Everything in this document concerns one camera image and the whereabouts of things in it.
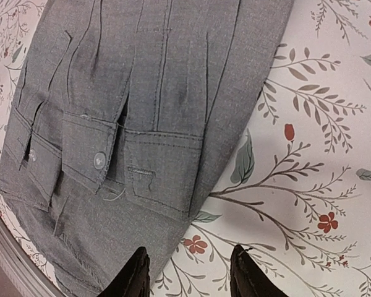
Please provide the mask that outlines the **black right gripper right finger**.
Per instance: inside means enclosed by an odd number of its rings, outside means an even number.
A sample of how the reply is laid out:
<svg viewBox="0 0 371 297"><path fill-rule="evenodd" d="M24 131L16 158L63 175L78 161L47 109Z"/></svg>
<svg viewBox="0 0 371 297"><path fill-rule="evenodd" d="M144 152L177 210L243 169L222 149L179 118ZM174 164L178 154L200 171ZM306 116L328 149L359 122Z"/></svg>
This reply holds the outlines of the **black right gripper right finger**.
<svg viewBox="0 0 371 297"><path fill-rule="evenodd" d="M231 254L230 292L234 297L288 297L254 262L240 244Z"/></svg>

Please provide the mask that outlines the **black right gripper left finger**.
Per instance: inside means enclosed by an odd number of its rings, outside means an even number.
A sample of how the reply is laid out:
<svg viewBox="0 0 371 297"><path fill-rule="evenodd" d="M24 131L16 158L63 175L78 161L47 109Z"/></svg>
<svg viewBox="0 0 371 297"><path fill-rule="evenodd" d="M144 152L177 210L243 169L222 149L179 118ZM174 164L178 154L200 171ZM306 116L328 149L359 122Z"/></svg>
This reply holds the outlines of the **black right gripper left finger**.
<svg viewBox="0 0 371 297"><path fill-rule="evenodd" d="M145 247L138 247L98 297L149 297L150 258Z"/></svg>

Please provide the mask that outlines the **grey long sleeve shirt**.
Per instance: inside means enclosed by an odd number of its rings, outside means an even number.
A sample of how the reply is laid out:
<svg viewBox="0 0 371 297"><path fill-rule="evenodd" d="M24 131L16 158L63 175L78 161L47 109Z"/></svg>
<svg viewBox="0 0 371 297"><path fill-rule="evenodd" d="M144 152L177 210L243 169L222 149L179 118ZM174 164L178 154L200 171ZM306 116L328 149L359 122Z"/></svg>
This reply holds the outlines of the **grey long sleeve shirt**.
<svg viewBox="0 0 371 297"><path fill-rule="evenodd" d="M155 279L250 120L292 1L48 1L0 193L67 296L139 247Z"/></svg>

